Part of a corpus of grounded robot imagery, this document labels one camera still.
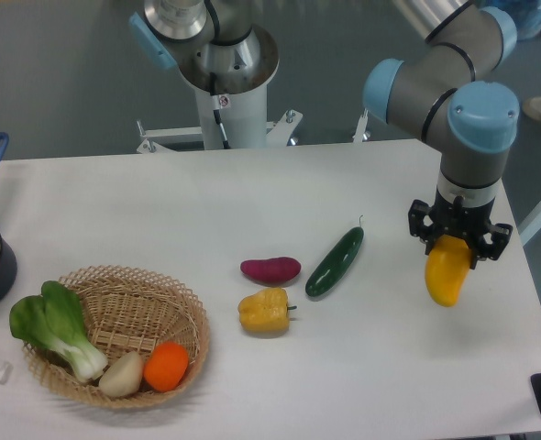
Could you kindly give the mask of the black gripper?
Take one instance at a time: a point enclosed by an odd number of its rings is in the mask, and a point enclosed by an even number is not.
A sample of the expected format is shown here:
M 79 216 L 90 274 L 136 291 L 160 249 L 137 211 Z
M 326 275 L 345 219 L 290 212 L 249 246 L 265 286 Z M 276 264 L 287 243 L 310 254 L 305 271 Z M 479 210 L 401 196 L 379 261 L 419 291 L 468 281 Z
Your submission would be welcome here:
M 498 260 L 510 242 L 513 226 L 491 222 L 495 197 L 495 185 L 473 189 L 438 184 L 434 205 L 413 200 L 408 211 L 409 233 L 425 245 L 426 255 L 443 236 L 469 242 L 472 270 L 479 261 Z

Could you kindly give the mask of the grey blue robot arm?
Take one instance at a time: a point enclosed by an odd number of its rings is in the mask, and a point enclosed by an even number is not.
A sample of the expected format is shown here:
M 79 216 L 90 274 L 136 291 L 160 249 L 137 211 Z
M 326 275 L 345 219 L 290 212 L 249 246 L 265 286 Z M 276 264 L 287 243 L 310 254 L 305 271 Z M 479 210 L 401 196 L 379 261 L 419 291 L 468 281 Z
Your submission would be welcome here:
M 432 204 L 416 201 L 409 230 L 427 251 L 462 239 L 470 260 L 498 259 L 512 229 L 491 209 L 517 134 L 513 92 L 484 76 L 513 51 L 517 31 L 495 7 L 470 1 L 400 1 L 428 52 L 387 59 L 370 72 L 364 109 L 441 155 Z M 279 147 L 285 122 L 267 119 L 267 86 L 279 65 L 273 37 L 255 24 L 249 1 L 147 1 L 128 21 L 138 45 L 163 70 L 178 69 L 193 89 L 207 149 Z

